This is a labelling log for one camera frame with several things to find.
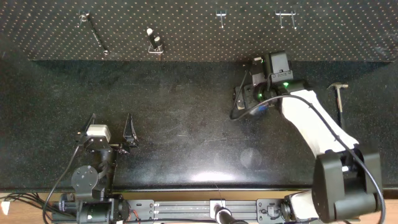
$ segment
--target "black table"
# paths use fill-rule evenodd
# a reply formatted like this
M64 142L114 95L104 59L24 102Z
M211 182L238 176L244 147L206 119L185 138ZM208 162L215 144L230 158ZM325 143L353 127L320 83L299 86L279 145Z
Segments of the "black table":
M48 191L73 152L74 133L96 113L112 140L132 114L140 146L119 156L117 191L307 189L314 156L277 110L230 121L234 86L244 75L232 62L0 61L0 191ZM293 62L296 78L315 86L336 118L333 82L342 92L347 132L381 152L384 188L398 186L396 64ZM79 152L74 169L90 164Z

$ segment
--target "black tool handle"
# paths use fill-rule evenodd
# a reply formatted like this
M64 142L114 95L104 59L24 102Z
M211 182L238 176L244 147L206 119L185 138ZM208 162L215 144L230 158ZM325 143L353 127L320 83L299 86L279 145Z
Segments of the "black tool handle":
M344 118L343 118L343 112L339 112L338 113L338 121L340 123L340 127L345 130L345 122L344 122Z

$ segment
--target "pegboard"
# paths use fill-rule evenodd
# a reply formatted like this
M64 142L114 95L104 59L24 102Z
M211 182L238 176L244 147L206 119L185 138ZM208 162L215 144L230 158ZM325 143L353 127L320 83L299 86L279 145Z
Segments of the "pegboard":
M103 55L79 10L90 15ZM221 28L217 10L226 11ZM283 28L275 12L283 16ZM286 50L292 60L391 61L398 1L2 1L1 32L32 60L240 61ZM147 28L164 42L149 54Z

